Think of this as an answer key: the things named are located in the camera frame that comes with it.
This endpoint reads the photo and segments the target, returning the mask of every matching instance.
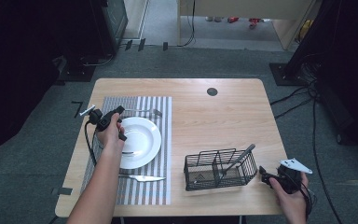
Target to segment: fork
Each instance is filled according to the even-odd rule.
[[[135,111],[135,112],[149,112],[149,113],[152,113],[152,114],[155,114],[157,116],[160,116],[162,117],[162,113],[159,112],[157,109],[153,109],[153,108],[150,108],[150,109],[146,109],[146,110],[139,110],[139,109],[125,109],[125,111]]]

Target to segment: human arm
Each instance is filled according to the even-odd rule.
[[[117,123],[118,117],[118,113],[114,114],[109,127],[97,133],[103,144],[103,152],[67,223],[111,223],[124,147],[124,142],[118,139],[118,130],[124,133],[121,124]]]
[[[303,184],[302,187],[305,186],[305,188],[307,188],[309,181],[305,173],[301,173],[301,178]],[[297,191],[293,194],[287,194],[283,190],[281,184],[273,177],[269,179],[269,183],[275,190],[277,203],[283,210],[287,223],[289,224],[307,223],[306,220],[307,203],[301,191]]]

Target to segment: hand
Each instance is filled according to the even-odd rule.
[[[124,141],[118,138],[118,131],[124,133],[124,128],[121,127],[121,123],[117,122],[119,116],[118,113],[115,113],[111,118],[109,126],[103,132],[97,133],[98,139],[103,144],[103,148],[123,149]]]
[[[305,173],[301,173],[301,179],[303,185],[307,188],[308,187],[308,179]],[[290,224],[300,224],[300,223],[307,223],[306,220],[306,201],[304,199],[304,195],[297,191],[293,194],[287,194],[281,184],[275,179],[270,178],[269,183],[275,190],[275,196],[277,197],[277,204],[283,210],[284,215],[286,216],[287,222]]]

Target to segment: placemat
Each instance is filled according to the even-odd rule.
[[[150,119],[161,132],[161,149],[157,156],[147,165],[137,169],[120,169],[121,174],[165,176],[165,180],[154,182],[138,182],[134,179],[120,178],[118,180],[116,204],[170,204],[171,203],[171,144],[172,144],[172,97],[168,96],[128,96],[105,97],[101,111],[107,112],[122,105],[128,109],[146,110],[155,108],[162,113],[162,117],[149,112],[124,111],[121,118],[141,117]],[[96,160],[101,156],[102,147],[96,136],[93,138],[92,148]],[[84,174],[81,192],[90,181],[94,165],[91,157]]]

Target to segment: black wire basket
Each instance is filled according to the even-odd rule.
[[[185,158],[186,190],[217,189],[247,185],[257,174],[251,144],[236,148],[201,151]]]

